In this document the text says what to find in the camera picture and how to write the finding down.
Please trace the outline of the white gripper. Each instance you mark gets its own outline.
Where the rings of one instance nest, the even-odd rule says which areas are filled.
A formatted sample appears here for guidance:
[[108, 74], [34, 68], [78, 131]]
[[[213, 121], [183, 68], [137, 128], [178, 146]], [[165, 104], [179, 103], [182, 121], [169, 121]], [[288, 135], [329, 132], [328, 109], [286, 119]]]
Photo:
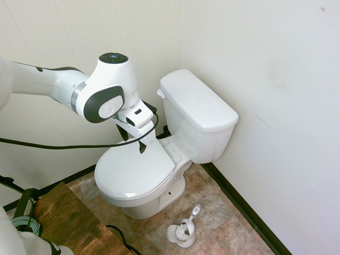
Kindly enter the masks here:
[[140, 138], [138, 141], [140, 154], [143, 154], [146, 147], [156, 140], [155, 126], [152, 120], [149, 120], [141, 128], [133, 127], [131, 124], [119, 120], [115, 120], [115, 123], [124, 141], [128, 141], [129, 134], [136, 139]]

